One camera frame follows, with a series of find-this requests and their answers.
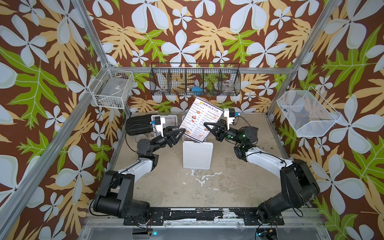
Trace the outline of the dim sum menu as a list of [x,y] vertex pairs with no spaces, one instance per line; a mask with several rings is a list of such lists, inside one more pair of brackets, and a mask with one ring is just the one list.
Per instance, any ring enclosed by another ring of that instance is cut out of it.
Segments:
[[193,141],[202,143],[210,131],[204,123],[217,123],[224,110],[206,102],[201,98],[195,98],[186,116],[181,122],[180,128],[185,129],[184,135]]

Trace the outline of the white menu holder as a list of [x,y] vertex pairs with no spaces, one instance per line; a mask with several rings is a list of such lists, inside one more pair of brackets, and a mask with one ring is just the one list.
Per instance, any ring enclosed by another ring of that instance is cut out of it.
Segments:
[[211,168],[214,144],[209,142],[183,142],[183,167],[186,169],[209,170]]
[[165,116],[164,127],[178,126],[178,116],[177,115],[167,115]]

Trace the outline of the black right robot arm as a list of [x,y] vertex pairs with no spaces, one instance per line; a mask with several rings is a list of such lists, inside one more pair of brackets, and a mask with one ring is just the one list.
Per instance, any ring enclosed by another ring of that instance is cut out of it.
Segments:
[[261,224],[272,222],[288,209],[299,209],[319,195],[320,187],[306,162],[286,160],[256,146],[258,128],[247,126],[237,130],[230,128],[225,120],[204,123],[204,127],[219,142],[235,142],[234,152],[238,159],[257,165],[280,179],[281,192],[258,206],[257,219]]

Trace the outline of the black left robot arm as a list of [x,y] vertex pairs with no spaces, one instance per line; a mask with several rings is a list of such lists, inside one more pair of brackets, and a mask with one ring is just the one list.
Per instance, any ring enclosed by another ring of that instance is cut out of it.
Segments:
[[157,166],[159,155],[154,152],[166,146],[175,146],[185,133],[186,129],[178,126],[166,127],[162,135],[152,140],[139,140],[135,163],[125,169],[105,173],[99,191],[90,203],[90,213],[127,219],[129,224],[138,227],[148,224],[150,204],[134,199],[134,184]]

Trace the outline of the black plastic case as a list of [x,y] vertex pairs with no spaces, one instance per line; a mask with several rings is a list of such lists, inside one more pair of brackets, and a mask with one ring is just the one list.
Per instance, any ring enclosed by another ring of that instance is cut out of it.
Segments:
[[151,125],[152,115],[143,115],[131,117],[126,120],[126,133],[129,136],[135,136],[140,134],[150,133],[153,128]]

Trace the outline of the blue object in basket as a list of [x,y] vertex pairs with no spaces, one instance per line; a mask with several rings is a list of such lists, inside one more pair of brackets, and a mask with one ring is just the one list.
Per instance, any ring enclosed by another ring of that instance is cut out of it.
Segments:
[[195,86],[192,88],[192,93],[194,96],[199,96],[199,95],[202,95],[204,93],[204,90],[200,87]]

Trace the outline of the white mesh basket right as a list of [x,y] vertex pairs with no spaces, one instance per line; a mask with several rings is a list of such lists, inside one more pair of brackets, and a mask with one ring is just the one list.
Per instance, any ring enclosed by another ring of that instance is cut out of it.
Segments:
[[325,136],[342,116],[313,87],[287,91],[277,104],[299,138]]

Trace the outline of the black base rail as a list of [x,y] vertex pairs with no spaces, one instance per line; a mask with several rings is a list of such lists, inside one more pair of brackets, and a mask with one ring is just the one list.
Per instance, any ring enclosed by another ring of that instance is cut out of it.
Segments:
[[266,217],[258,208],[155,208],[144,217],[125,217],[125,226],[163,226],[166,221],[196,220],[214,222],[220,219],[243,220],[246,226],[260,225]]

